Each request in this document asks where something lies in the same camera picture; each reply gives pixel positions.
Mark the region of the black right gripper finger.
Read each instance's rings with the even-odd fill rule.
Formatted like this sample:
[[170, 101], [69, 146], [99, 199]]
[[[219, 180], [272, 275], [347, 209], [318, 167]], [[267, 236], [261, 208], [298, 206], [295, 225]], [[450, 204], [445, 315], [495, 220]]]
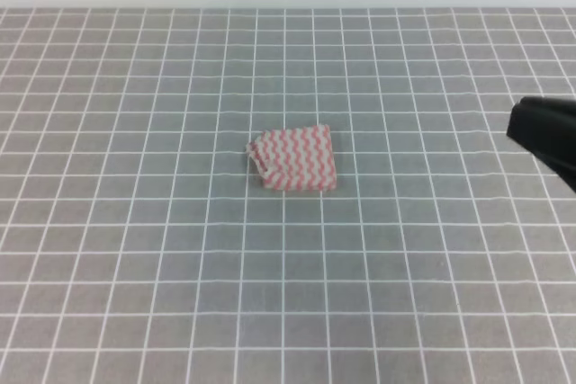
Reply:
[[525, 96], [515, 105], [515, 123], [575, 124], [575, 101], [567, 99]]
[[575, 124], [516, 124], [514, 105], [507, 136], [558, 174], [575, 191]]

